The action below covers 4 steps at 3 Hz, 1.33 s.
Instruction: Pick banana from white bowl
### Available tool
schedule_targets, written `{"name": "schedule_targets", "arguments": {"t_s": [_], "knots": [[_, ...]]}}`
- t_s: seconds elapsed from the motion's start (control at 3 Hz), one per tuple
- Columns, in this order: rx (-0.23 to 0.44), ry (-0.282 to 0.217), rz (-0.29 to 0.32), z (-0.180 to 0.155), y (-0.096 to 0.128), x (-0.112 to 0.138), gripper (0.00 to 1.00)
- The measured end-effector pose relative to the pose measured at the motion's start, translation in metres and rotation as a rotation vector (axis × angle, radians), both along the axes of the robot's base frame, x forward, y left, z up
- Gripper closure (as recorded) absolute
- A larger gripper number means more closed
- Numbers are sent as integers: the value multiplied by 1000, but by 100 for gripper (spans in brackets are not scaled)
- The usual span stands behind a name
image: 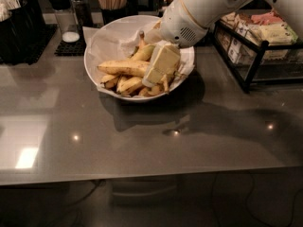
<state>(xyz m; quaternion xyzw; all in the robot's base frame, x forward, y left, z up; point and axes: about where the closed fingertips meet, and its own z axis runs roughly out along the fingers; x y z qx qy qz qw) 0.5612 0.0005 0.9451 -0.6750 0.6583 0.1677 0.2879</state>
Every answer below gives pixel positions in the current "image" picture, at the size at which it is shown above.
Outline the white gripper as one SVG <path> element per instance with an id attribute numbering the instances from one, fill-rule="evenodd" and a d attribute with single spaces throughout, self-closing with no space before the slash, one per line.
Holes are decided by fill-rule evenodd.
<path id="1" fill-rule="evenodd" d="M 162 38 L 170 43 L 158 44 L 154 48 L 142 83 L 152 87 L 159 83 L 163 76 L 172 77 L 181 60 L 180 50 L 175 44 L 180 47 L 191 47 L 207 32 L 207 28 L 196 22 L 183 0 L 173 0 L 166 8 L 161 21 L 158 20 L 145 34 L 147 44 L 158 43 Z"/>

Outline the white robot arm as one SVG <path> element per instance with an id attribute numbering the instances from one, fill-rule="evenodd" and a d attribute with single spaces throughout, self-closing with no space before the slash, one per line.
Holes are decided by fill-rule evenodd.
<path id="1" fill-rule="evenodd" d="M 225 14 L 253 0 L 173 0 L 162 18 L 145 33 L 150 43 L 168 41 L 188 48 L 199 42 L 212 24 Z M 303 0 L 264 0 L 274 8 L 294 32 L 303 36 Z"/>

